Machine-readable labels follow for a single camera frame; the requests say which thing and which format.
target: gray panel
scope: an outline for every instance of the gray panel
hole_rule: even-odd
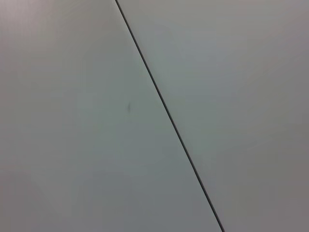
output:
[[[0,231],[220,231],[112,1],[0,0]]]
[[[119,2],[226,231],[307,230],[309,2]]]

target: dark line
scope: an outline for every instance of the dark line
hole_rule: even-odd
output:
[[[179,140],[180,140],[180,143],[182,144],[183,149],[184,149],[184,151],[185,151],[185,153],[186,153],[186,155],[187,155],[187,157],[188,157],[188,159],[189,159],[189,161],[190,161],[190,164],[191,164],[191,166],[192,166],[192,168],[193,168],[193,170],[194,170],[194,173],[195,173],[195,175],[197,176],[198,182],[199,182],[199,184],[200,184],[201,187],[202,187],[202,190],[203,190],[203,192],[204,192],[204,194],[205,194],[205,196],[206,196],[206,198],[207,198],[207,201],[208,201],[208,203],[209,203],[209,205],[210,205],[210,207],[211,207],[211,209],[212,209],[212,211],[213,211],[213,214],[214,214],[214,216],[215,216],[216,219],[217,219],[217,222],[218,222],[218,224],[219,224],[219,226],[220,226],[220,229],[222,230],[222,232],[225,232],[225,230],[224,230],[224,228],[223,228],[223,225],[222,225],[222,223],[221,223],[221,221],[220,221],[220,219],[219,219],[219,217],[218,217],[218,214],[217,214],[216,210],[214,209],[213,204],[211,203],[211,200],[210,200],[210,198],[209,198],[209,195],[208,195],[208,193],[206,192],[206,189],[205,189],[205,187],[204,187],[204,184],[203,184],[201,178],[199,177],[199,174],[198,174],[198,172],[197,172],[197,169],[195,168],[195,165],[193,164],[193,161],[192,161],[192,159],[191,159],[191,157],[190,157],[190,155],[189,155],[189,152],[188,152],[186,146],[185,146],[184,143],[183,143],[183,139],[181,138],[181,136],[180,136],[180,134],[179,134],[179,131],[178,131],[176,125],[175,125],[175,122],[174,122],[172,116],[170,115],[170,112],[169,112],[169,110],[168,110],[168,107],[167,107],[166,104],[165,104],[165,101],[164,101],[164,99],[163,99],[163,97],[162,97],[162,94],[161,94],[161,92],[160,92],[160,90],[159,90],[159,88],[158,88],[158,86],[157,86],[157,84],[156,84],[156,82],[155,82],[155,80],[154,80],[153,75],[152,75],[151,72],[150,72],[150,69],[149,69],[149,67],[148,67],[148,65],[147,65],[147,63],[146,63],[146,60],[145,60],[145,58],[144,58],[144,55],[142,54],[142,52],[141,52],[141,50],[140,50],[140,46],[138,45],[138,43],[137,43],[137,41],[136,41],[136,39],[135,39],[135,37],[134,37],[134,34],[133,34],[133,32],[132,32],[132,30],[131,30],[131,27],[130,27],[130,25],[129,25],[129,23],[128,23],[126,17],[125,17],[125,14],[124,14],[124,12],[123,12],[123,10],[122,10],[122,8],[121,8],[121,6],[120,6],[118,0],[115,0],[115,2],[116,2],[117,6],[118,6],[118,8],[119,8],[119,10],[120,10],[120,13],[121,13],[122,17],[124,18],[124,21],[125,21],[125,23],[126,23],[127,28],[129,29],[129,32],[130,32],[130,34],[131,34],[131,36],[132,36],[132,39],[133,39],[133,41],[134,41],[134,43],[135,43],[135,46],[137,47],[137,50],[139,51],[140,57],[141,57],[141,59],[142,59],[144,65],[145,65],[145,67],[146,67],[146,69],[147,69],[147,71],[148,71],[148,74],[150,75],[150,78],[151,78],[151,80],[152,80],[152,82],[153,82],[153,84],[154,84],[154,87],[155,87],[156,91],[158,92],[158,95],[159,95],[159,97],[160,97],[160,99],[161,99],[161,101],[162,101],[162,103],[163,103],[163,106],[164,106],[164,108],[165,108],[165,110],[166,110],[166,112],[167,112],[167,114],[168,114],[168,116],[169,116],[169,119],[170,119],[170,121],[171,121],[171,123],[172,123],[172,125],[173,125],[173,127],[174,127],[174,129],[175,129],[175,131],[176,131],[176,134],[177,134],[177,136],[178,136],[178,138],[179,138]]]

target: white wall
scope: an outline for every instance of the white wall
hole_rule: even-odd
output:
[[[107,0],[0,0],[0,231],[220,231]]]
[[[226,231],[309,215],[309,2],[119,0]]]

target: white surface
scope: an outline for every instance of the white surface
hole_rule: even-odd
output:
[[[308,230],[309,2],[119,2],[225,230]]]
[[[0,231],[220,231],[112,1],[0,0]]]

